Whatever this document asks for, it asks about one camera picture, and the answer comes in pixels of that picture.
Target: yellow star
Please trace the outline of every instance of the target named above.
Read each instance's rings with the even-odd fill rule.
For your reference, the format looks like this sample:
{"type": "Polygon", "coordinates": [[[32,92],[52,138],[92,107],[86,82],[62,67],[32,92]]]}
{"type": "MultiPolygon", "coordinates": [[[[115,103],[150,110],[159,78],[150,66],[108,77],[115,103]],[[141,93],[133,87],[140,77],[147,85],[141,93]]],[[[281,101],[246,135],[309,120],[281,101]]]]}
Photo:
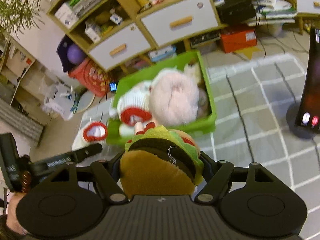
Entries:
{"type": "Polygon", "coordinates": [[[238,54],[243,53],[248,59],[252,59],[252,54],[254,52],[259,52],[259,51],[262,51],[262,50],[259,49],[257,46],[253,46],[245,49],[236,50],[235,53],[238,53],[238,54]]]}

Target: hamburger plush toy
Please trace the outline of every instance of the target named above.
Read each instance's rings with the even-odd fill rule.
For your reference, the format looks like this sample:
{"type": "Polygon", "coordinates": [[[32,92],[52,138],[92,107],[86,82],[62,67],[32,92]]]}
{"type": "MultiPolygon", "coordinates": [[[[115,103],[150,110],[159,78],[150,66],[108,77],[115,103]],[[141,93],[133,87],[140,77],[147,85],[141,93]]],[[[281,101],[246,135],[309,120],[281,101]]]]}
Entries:
{"type": "Polygon", "coordinates": [[[202,181],[200,149],[188,134],[149,123],[136,124],[120,161],[124,192],[133,195],[191,195],[202,181]]]}

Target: drawer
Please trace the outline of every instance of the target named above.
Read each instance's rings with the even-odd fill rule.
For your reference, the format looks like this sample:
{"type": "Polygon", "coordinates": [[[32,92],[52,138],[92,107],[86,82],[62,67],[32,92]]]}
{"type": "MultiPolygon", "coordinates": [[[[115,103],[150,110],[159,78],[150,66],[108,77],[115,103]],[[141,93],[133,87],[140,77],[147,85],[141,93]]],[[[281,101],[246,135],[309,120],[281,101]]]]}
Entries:
{"type": "Polygon", "coordinates": [[[135,24],[120,30],[92,49],[89,54],[105,70],[151,46],[135,24]]]}
{"type": "Polygon", "coordinates": [[[320,14],[320,0],[297,0],[298,13],[320,14]]]}
{"type": "Polygon", "coordinates": [[[218,26],[210,0],[184,0],[141,21],[159,46],[218,26]]]}

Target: cabinet leg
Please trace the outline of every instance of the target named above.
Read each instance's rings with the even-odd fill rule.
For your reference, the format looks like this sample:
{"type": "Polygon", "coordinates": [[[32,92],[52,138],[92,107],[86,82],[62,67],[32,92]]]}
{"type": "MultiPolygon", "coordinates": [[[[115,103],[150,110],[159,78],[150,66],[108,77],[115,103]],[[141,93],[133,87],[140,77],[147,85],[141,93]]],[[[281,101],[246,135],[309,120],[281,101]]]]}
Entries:
{"type": "Polygon", "coordinates": [[[303,35],[303,18],[302,17],[298,18],[298,23],[299,23],[299,34],[303,35]]]}
{"type": "Polygon", "coordinates": [[[122,71],[124,72],[124,74],[128,75],[129,71],[127,70],[127,67],[125,66],[125,64],[120,64],[120,68],[122,69],[122,71]]]}
{"type": "Polygon", "coordinates": [[[154,65],[154,63],[149,59],[149,57],[147,57],[147,56],[144,55],[144,54],[139,55],[139,58],[140,58],[141,60],[144,60],[145,62],[147,62],[149,65],[154,65]]]}
{"type": "Polygon", "coordinates": [[[185,40],[183,40],[183,43],[184,43],[184,47],[185,47],[186,51],[190,51],[191,50],[190,40],[185,39],[185,40]]]}

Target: pink plush toy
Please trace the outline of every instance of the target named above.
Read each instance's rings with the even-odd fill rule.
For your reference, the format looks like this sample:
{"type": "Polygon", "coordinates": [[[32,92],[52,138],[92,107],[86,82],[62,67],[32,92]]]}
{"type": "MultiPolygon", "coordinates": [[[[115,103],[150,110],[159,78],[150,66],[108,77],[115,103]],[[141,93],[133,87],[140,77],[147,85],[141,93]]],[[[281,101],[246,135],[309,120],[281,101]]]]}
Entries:
{"type": "Polygon", "coordinates": [[[183,73],[169,72],[151,90],[150,111],[166,127],[188,124],[197,118],[199,89],[183,73]]]}

